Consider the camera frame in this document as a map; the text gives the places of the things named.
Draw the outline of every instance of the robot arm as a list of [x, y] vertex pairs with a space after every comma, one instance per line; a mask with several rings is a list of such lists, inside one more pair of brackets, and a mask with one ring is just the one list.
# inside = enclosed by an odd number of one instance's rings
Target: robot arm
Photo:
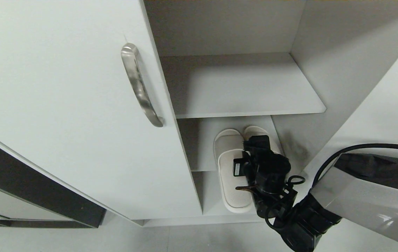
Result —
[[[342, 218], [398, 241], [398, 158], [345, 153], [359, 148], [398, 149], [398, 145], [356, 145], [335, 153], [319, 169], [308, 195], [292, 207], [297, 194], [292, 188], [293, 180], [285, 182], [284, 177], [278, 175], [279, 171], [284, 172], [284, 162], [278, 162], [281, 158], [272, 156], [268, 166], [266, 157], [260, 157], [263, 150], [260, 142], [266, 140], [259, 136], [244, 143], [248, 153], [246, 159], [252, 159], [245, 163], [244, 170], [258, 215], [266, 219], [292, 250], [313, 251], [321, 236]], [[274, 175], [267, 175], [268, 170]], [[282, 190], [278, 189], [279, 184], [282, 184]], [[262, 185], [264, 190], [258, 190], [257, 185]], [[266, 193], [266, 188], [276, 190]], [[271, 224], [268, 219], [273, 217], [275, 221]]]

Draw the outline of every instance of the silver door handle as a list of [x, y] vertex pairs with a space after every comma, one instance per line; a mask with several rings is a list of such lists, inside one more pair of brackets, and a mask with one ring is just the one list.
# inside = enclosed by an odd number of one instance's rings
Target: silver door handle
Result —
[[130, 85], [132, 86], [133, 92], [137, 97], [138, 103], [142, 107], [147, 119], [149, 119], [149, 121], [155, 127], [163, 127], [163, 118], [157, 116], [157, 113], [154, 110], [151, 100], [147, 94], [146, 88], [144, 87], [143, 78], [140, 68], [138, 67], [137, 55], [138, 49], [132, 43], [125, 44], [121, 49], [121, 59], [123, 60], [127, 77], [129, 78]]

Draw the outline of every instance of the cabinet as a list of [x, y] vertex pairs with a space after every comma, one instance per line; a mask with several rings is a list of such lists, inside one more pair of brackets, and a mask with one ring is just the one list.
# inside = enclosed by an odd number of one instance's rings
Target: cabinet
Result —
[[223, 206], [216, 134], [261, 126], [298, 174], [397, 57], [396, 1], [0, 2], [0, 147], [144, 226], [263, 221]]

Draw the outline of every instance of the cabinet door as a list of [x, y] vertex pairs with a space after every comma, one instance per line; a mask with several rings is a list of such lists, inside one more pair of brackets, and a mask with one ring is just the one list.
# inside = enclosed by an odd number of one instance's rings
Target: cabinet door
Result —
[[142, 1], [0, 1], [0, 145], [130, 219], [201, 214]]

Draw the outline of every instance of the shelf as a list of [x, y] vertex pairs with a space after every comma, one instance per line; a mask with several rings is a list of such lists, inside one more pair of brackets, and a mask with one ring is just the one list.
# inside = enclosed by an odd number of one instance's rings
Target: shelf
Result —
[[203, 215], [195, 217], [145, 220], [143, 226], [201, 225], [219, 223], [263, 222], [256, 215], [255, 207], [247, 213], [233, 213], [222, 201], [217, 171], [193, 173]]
[[177, 118], [322, 113], [286, 52], [160, 58]]
[[154, 226], [174, 226], [174, 225], [205, 225], [205, 224], [224, 224], [224, 223], [245, 223], [245, 222], [264, 222], [265, 220], [257, 215], [225, 215], [225, 216], [199, 216], [166, 219], [144, 220], [143, 227]]
[[233, 213], [226, 209], [221, 196], [217, 171], [193, 173], [194, 185], [202, 206], [203, 216], [256, 215], [255, 206], [246, 213]]
[[217, 134], [228, 128], [243, 132], [244, 128], [250, 125], [267, 130], [273, 141], [282, 149], [270, 116], [178, 119], [191, 171], [217, 171], [213, 153], [213, 142]]

